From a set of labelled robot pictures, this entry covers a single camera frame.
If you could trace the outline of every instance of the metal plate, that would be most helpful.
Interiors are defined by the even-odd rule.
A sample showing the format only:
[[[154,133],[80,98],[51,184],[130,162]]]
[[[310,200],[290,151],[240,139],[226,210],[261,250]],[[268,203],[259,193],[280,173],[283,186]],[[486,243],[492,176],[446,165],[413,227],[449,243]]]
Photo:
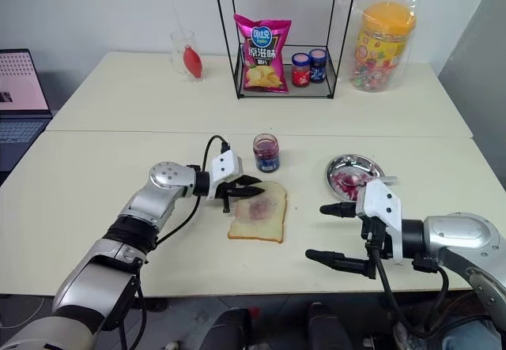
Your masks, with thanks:
[[[336,156],[325,171],[330,190],[342,201],[356,201],[358,189],[366,182],[385,176],[383,170],[362,155]]]

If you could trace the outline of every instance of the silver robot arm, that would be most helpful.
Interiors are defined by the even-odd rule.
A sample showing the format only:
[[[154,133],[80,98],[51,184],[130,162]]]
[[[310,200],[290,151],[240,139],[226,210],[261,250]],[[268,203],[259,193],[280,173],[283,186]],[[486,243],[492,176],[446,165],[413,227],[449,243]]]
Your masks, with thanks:
[[[59,288],[52,315],[24,327],[1,350],[86,350],[101,330],[118,327],[139,289],[139,271],[157,246],[157,235],[176,200],[192,195],[226,198],[242,175],[240,158],[230,149],[212,160],[209,172],[172,162],[156,164],[149,180],[122,209]],[[259,180],[249,178],[249,183]],[[263,190],[244,187],[251,195]]]
[[[381,258],[413,259],[417,271],[436,272],[442,265],[463,277],[477,292],[495,326],[506,331],[506,242],[495,226],[470,213],[404,220],[401,203],[379,180],[361,188],[356,203],[324,205],[323,214],[358,216],[368,259],[308,250],[306,256],[339,271],[376,278],[373,251]]]

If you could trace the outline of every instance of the blue jar lid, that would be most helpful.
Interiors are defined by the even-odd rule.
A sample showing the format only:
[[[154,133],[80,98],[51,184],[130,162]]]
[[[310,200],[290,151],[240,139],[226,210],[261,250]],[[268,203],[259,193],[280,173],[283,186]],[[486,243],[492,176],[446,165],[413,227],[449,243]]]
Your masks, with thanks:
[[[310,63],[311,59],[309,58],[308,54],[305,54],[304,52],[297,52],[296,54],[292,55],[292,64],[296,66],[309,66]]]
[[[327,60],[327,51],[322,48],[314,48],[309,51],[309,57],[313,62],[325,62]]]

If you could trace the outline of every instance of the pink chip bag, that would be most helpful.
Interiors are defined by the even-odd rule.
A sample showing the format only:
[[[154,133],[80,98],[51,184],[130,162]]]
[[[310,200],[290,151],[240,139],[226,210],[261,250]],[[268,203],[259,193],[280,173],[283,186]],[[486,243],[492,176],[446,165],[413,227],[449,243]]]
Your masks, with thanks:
[[[281,49],[285,45],[291,21],[250,21],[234,14],[244,37],[244,88],[264,92],[288,92]]]

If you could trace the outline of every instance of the laptop keyboard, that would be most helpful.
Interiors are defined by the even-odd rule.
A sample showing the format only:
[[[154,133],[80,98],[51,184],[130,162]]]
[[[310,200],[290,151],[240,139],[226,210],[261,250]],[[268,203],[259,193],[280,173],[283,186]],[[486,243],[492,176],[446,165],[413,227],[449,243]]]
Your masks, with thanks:
[[[44,122],[0,122],[0,143],[28,143]]]

